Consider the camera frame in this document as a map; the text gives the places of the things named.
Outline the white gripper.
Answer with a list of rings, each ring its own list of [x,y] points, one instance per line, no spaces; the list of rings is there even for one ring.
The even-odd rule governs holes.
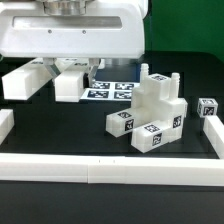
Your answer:
[[[148,0],[0,1],[0,54],[41,57],[55,81],[55,58],[90,58],[92,86],[99,58],[140,58]]]

